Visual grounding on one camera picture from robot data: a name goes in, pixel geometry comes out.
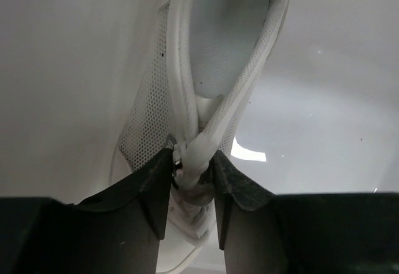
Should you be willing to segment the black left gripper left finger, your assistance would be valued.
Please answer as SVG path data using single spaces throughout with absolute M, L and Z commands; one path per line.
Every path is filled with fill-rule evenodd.
M 2 273 L 155 273 L 165 236 L 172 151 L 83 200 L 1 199 Z

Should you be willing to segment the white sneaker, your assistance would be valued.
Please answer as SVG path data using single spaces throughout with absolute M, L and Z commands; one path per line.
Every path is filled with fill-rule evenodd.
M 230 155 L 288 5 L 289 0 L 161 0 L 150 57 L 110 176 L 117 182 L 159 150 L 173 150 L 158 273 L 183 271 L 211 235 L 211 159 L 217 151 Z

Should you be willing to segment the light pink drawer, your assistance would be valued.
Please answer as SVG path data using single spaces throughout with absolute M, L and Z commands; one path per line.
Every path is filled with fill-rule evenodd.
M 115 153 L 155 0 L 1 0 L 1 195 L 77 203 Z M 232 160 L 276 193 L 398 190 L 398 0 L 291 0 Z

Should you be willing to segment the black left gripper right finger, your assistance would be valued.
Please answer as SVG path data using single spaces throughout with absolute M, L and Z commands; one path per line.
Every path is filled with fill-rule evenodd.
M 397 193 L 275 195 L 211 162 L 228 273 L 397 273 Z

